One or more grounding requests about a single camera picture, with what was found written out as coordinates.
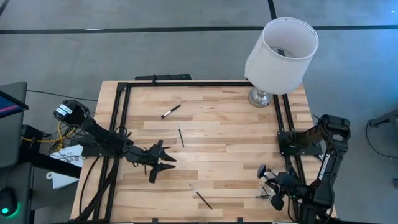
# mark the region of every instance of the wooden table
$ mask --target wooden table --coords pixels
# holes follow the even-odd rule
[[[108,129],[117,81],[103,82],[95,120]],[[155,184],[148,182],[144,167],[133,167],[125,159],[119,166],[112,222],[247,222],[287,221],[287,206],[278,212],[269,200],[259,200],[261,181],[256,172],[261,164],[284,170],[279,154],[275,106],[255,108],[248,103],[250,87],[141,87],[133,88],[126,127],[131,139],[149,148],[160,139],[171,146],[167,153],[176,158],[175,169],[163,171]],[[121,119],[123,95],[117,124]],[[313,126],[304,88],[289,94],[296,130]],[[282,97],[281,110],[284,114]],[[163,120],[159,116],[181,104]],[[180,126],[185,147],[178,134]],[[320,161],[302,156],[307,182],[315,179]],[[94,158],[84,162],[71,218],[78,216],[83,181]],[[95,165],[86,186],[83,208],[98,188],[102,159]],[[210,210],[191,190],[192,184],[213,207]],[[104,216],[107,193],[100,217]]]

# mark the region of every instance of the screen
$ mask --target screen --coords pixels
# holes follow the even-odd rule
[[[0,117],[5,117],[23,111],[18,104],[0,96]]]

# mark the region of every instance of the lamp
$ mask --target lamp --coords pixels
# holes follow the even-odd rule
[[[271,102],[271,94],[296,89],[318,44],[315,30],[299,19],[281,17],[270,21],[246,60],[244,76],[255,86],[249,102],[265,107]]]

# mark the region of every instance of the lamp base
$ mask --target lamp base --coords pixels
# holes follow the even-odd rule
[[[271,102],[271,94],[266,93],[256,87],[250,90],[249,102],[257,108],[266,107]]]

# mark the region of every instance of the computer monitor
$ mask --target computer monitor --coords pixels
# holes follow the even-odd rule
[[[0,118],[4,118],[6,116],[10,116],[28,109],[29,107],[25,103],[15,99],[3,91],[0,91]]]

